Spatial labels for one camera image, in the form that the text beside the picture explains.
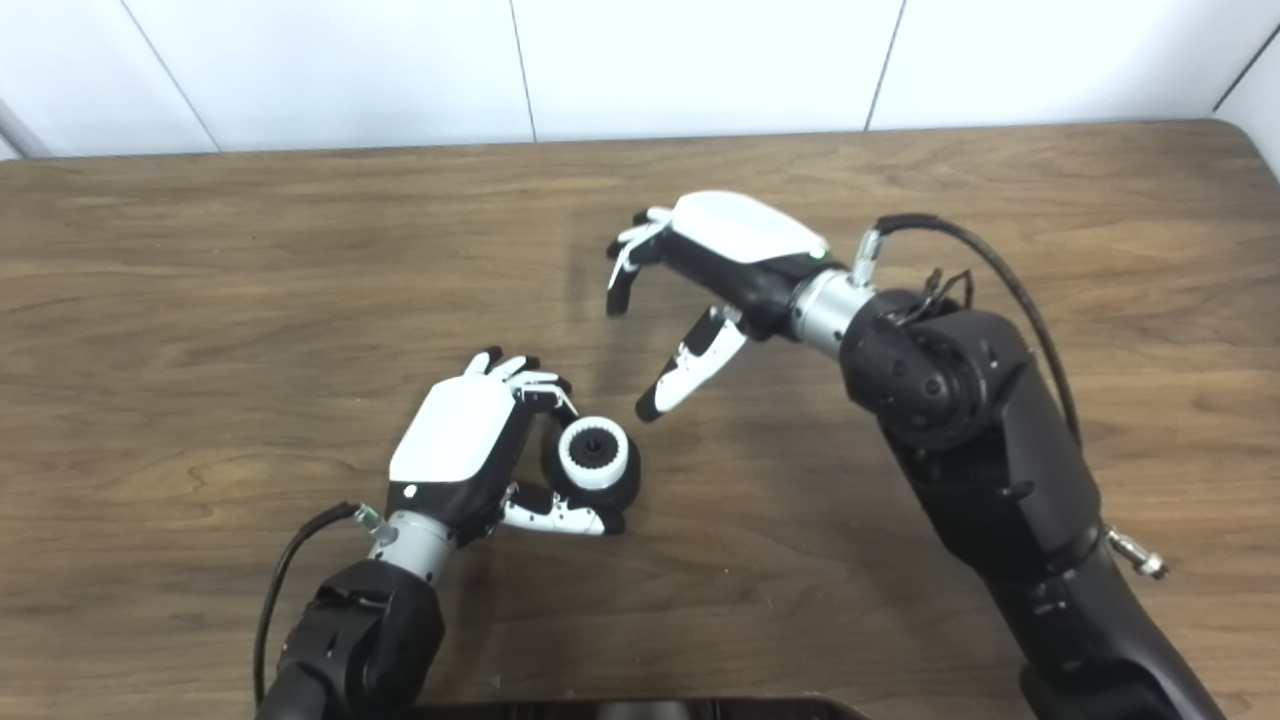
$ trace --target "wood grain surface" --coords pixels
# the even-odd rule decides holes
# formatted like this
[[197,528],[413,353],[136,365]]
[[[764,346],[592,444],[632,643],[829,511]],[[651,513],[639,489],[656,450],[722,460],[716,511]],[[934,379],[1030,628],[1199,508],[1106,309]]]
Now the wood grain surface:
[[[621,419],[645,486],[623,537],[461,552],[424,702],[1029,717],[1010,635],[828,360],[753,346],[662,421],[631,415],[709,299],[653,269],[607,319],[604,245],[710,187],[846,260],[906,210],[997,246],[1062,348],[1107,518],[1174,564],[1137,592],[1229,716],[1280,716],[1280,187],[1238,131],[1189,122],[0,165],[0,717],[250,717],[282,546],[380,503],[428,388],[490,343]],[[977,261],[895,236],[881,281],[934,265]],[[303,550],[273,661],[366,547]]]

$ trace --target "robotic hand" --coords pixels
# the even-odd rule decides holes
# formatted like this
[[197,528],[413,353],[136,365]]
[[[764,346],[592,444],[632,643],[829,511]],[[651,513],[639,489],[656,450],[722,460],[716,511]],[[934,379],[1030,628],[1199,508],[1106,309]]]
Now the robotic hand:
[[[259,720],[394,720],[412,708],[444,638],[435,585],[458,548],[499,524],[602,536],[623,530],[640,489],[640,452],[607,418],[582,418],[559,375],[538,359],[500,361],[497,347],[436,383],[390,462],[387,520],[342,503],[303,525],[273,578],[255,643]],[[511,475],[539,414],[550,489]],[[355,516],[374,537],[369,556],[325,580],[289,632],[269,692],[266,630],[301,543]]]
[[[933,215],[881,218],[852,268],[823,238],[744,195],[694,192],[652,208],[609,247],[607,310],[627,310],[644,265],[664,263],[727,301],[698,320],[636,402],[653,421],[713,377],[746,338],[783,336],[840,365],[849,398],[882,433],[947,550],[986,582],[1028,665],[1041,720],[1224,720],[1116,570],[1167,569],[1101,520],[1074,404],[1029,295],[980,238]],[[1044,348],[1060,414],[1007,319],[972,307],[973,281],[940,270],[923,292],[870,284],[881,247],[909,229],[947,233],[1012,291]],[[961,284],[961,301],[950,291]]]

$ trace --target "cable connector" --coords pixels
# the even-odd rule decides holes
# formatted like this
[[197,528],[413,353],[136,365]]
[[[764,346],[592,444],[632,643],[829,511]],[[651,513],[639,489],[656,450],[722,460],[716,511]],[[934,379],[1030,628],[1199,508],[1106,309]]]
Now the cable connector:
[[389,525],[376,510],[367,505],[361,505],[360,510],[356,510],[356,514],[351,519],[361,528],[365,528],[378,541],[379,547],[385,547],[396,542],[396,537],[399,534],[399,530]]
[[863,241],[858,243],[858,254],[854,256],[854,269],[849,274],[854,287],[870,284],[872,275],[876,274],[876,260],[879,259],[883,243],[884,236],[876,225],[868,228],[867,233],[863,234]]
[[1158,552],[1152,552],[1142,547],[1132,537],[1120,533],[1111,525],[1107,525],[1103,537],[1107,539],[1111,550],[1116,551],[1117,555],[1133,565],[1134,573],[1156,580],[1164,580],[1169,577],[1169,565]]

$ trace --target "black fingertip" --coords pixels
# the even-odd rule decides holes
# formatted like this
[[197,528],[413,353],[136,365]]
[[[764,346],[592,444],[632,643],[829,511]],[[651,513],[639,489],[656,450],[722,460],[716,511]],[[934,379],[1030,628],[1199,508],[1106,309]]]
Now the black fingertip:
[[631,306],[631,292],[630,290],[617,290],[609,291],[604,296],[604,314],[611,318],[617,318],[618,315],[626,315],[627,307]]
[[484,352],[485,355],[489,356],[489,366],[485,368],[485,372],[492,370],[493,366],[498,364],[498,360],[502,360],[502,346],[500,345],[490,345],[489,347],[485,347],[484,350],[481,350],[481,352]]
[[621,536],[627,529],[627,519],[616,510],[596,510],[595,515],[600,519],[600,524],[604,525],[604,534],[607,536]]
[[640,400],[636,400],[636,418],[640,418],[645,423],[652,423],[658,418],[662,418],[662,413],[658,411],[658,386],[654,384]]

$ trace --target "white wall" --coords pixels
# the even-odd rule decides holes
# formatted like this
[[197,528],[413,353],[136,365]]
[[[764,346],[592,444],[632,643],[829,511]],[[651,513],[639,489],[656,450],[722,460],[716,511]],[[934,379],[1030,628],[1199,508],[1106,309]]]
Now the white wall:
[[513,0],[539,140],[867,126],[901,0]]
[[1217,117],[1239,126],[1280,177],[1280,40],[1271,41]]
[[0,133],[41,156],[1199,118],[1277,24],[1280,0],[0,0]]
[[37,158],[215,150],[118,0],[0,0],[0,132]]
[[507,0],[127,3],[223,150],[532,140]]
[[873,129],[1203,118],[1276,0],[908,0]]

